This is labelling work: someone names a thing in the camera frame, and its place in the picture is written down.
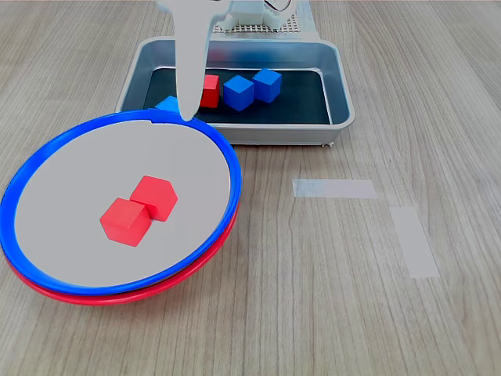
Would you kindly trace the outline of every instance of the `cube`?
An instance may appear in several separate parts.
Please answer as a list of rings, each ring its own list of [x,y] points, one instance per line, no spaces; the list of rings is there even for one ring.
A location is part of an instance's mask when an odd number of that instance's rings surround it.
[[[219,76],[205,75],[204,92],[202,93],[201,107],[218,108],[219,104]]]
[[[151,218],[144,204],[116,199],[100,219],[108,239],[136,247],[151,226]]]
[[[155,108],[158,110],[179,113],[178,99],[175,96],[168,96],[166,99],[158,103]]]
[[[245,110],[254,102],[254,84],[242,76],[235,76],[223,85],[222,95],[234,110]]]
[[[254,99],[271,103],[280,94],[282,88],[282,75],[273,70],[260,70],[252,77],[254,83]]]
[[[178,202],[178,196],[167,180],[143,176],[130,200],[144,204],[151,219],[165,222]]]

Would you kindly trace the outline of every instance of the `plate rim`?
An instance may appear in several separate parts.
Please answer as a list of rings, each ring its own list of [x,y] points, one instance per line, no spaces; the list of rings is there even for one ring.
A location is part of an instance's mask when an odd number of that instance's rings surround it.
[[[152,276],[127,282],[126,284],[101,287],[79,286],[57,280],[56,278],[42,272],[26,257],[20,249],[16,239],[16,210],[25,186],[30,181],[33,174],[45,163],[45,161],[47,161],[56,151],[67,145],[73,139],[108,125],[115,125],[126,121],[141,120],[151,121],[152,124],[169,123],[193,128],[203,133],[218,146],[228,163],[230,175],[228,205],[226,206],[226,210],[218,226],[206,239],[206,241],[198,247],[198,249],[186,256],[180,262],[177,262],[173,266],[170,266]],[[17,271],[19,271],[28,280],[47,290],[80,296],[114,295],[139,290],[175,275],[196,261],[221,236],[225,228],[231,222],[237,205],[240,202],[241,192],[242,172],[235,150],[219,131],[207,123],[196,118],[191,121],[184,121],[179,114],[158,109],[130,110],[108,114],[81,123],[51,139],[35,151],[17,170],[16,174],[10,180],[9,185],[5,189],[2,201],[0,202],[0,245],[2,246],[4,256]]]
[[[205,264],[210,262],[214,256],[218,253],[218,251],[222,248],[225,242],[228,240],[229,235],[232,231],[232,228],[235,226],[236,217],[238,216],[239,208],[237,207],[235,215],[232,217],[229,226],[225,229],[221,237],[219,237],[209,248],[208,250],[201,255],[197,260],[188,265],[185,269],[181,270],[179,273],[175,274],[167,278],[166,280],[162,280],[158,284],[154,284],[152,286],[145,287],[141,290],[137,291],[129,291],[123,294],[115,294],[115,295],[98,295],[98,296],[82,296],[82,295],[69,295],[56,291],[45,290],[43,287],[34,284],[26,277],[23,276],[16,268],[14,268],[9,261],[10,268],[16,274],[16,276],[24,282],[28,287],[32,288],[36,292],[54,300],[70,303],[76,306],[116,306],[122,304],[128,304],[132,302],[137,302],[143,299],[151,298],[154,295],[158,295],[170,288],[173,288],[177,284],[180,284],[184,280],[187,280],[195,273],[200,271]]]

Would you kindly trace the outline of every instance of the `wood grain surface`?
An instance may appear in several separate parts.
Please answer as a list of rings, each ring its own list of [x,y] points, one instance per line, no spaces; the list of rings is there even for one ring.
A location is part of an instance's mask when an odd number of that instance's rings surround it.
[[[501,374],[501,4],[312,10],[355,123],[332,148],[236,148],[231,237],[154,298],[55,302],[2,259],[0,375]],[[114,112],[138,43],[171,33],[153,2],[0,2],[0,190]],[[293,179],[369,179],[379,198],[296,198]],[[439,278],[410,277],[392,207],[416,209]]]

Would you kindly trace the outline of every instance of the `red cube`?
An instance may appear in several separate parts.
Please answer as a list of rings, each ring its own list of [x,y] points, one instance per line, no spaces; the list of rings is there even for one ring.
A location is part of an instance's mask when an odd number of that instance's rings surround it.
[[[144,204],[151,219],[165,222],[178,202],[178,196],[167,180],[143,176],[130,200]]]
[[[205,75],[204,92],[202,93],[201,107],[218,108],[219,104],[219,76]]]
[[[144,204],[118,198],[100,219],[108,239],[136,247],[151,226]]]

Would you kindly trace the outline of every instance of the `blue cube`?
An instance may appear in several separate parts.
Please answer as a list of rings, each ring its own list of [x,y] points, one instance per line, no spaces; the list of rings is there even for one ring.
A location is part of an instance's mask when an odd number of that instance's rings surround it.
[[[254,84],[235,76],[223,85],[222,98],[234,110],[245,110],[254,102]]]
[[[260,70],[253,78],[254,98],[271,103],[280,94],[282,75],[273,70]]]
[[[168,96],[166,99],[158,103],[155,108],[158,110],[166,110],[179,114],[178,99],[175,96]]]

